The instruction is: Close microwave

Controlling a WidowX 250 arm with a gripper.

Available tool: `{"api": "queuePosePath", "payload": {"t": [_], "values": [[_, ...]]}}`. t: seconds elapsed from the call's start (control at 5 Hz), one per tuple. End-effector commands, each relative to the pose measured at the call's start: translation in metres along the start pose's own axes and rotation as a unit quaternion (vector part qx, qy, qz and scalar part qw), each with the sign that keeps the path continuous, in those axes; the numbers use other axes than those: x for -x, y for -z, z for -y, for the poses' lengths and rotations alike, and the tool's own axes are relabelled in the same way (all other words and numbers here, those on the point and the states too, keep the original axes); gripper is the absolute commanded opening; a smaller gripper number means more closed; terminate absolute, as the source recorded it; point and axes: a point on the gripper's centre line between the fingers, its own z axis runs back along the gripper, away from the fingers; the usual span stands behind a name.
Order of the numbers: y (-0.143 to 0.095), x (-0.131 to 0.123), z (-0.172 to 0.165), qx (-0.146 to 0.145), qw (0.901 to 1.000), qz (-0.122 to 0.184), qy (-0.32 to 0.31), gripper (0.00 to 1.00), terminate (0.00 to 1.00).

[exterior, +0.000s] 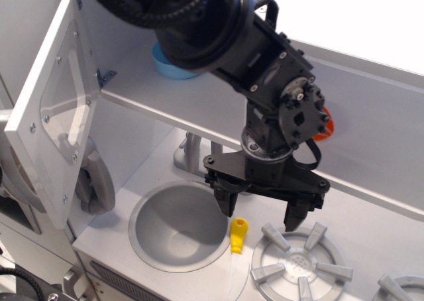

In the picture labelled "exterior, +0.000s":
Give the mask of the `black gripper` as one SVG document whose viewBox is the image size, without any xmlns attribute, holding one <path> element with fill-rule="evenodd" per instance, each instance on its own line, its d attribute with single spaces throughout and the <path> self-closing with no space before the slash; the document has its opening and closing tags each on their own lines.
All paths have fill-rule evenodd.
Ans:
<svg viewBox="0 0 424 301">
<path fill-rule="evenodd" d="M 215 155 L 205 164 L 205 181 L 213 189 L 223 214 L 232 217 L 239 193 L 248 192 L 287 202 L 284 225 L 295 231 L 309 210 L 322 208 L 330 183 L 314 172 L 302 169 L 292 156 L 279 163 L 257 162 L 244 152 Z"/>
</svg>

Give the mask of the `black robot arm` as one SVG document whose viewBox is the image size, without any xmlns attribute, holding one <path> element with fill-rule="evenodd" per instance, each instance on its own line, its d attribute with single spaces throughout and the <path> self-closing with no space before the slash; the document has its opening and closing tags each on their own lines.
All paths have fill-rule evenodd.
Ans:
<svg viewBox="0 0 424 301">
<path fill-rule="evenodd" d="M 247 100 L 241 151 L 206 156 L 205 180 L 221 211 L 232 216 L 249 192 L 287 202 L 284 224 L 296 230 L 323 205 L 329 182 L 317 163 L 298 162 L 306 144 L 316 160 L 315 135 L 329 122 L 311 64 L 276 32 L 274 0 L 97 0 L 108 12 L 152 29 L 165 57 L 195 73 L 209 72 Z"/>
</svg>

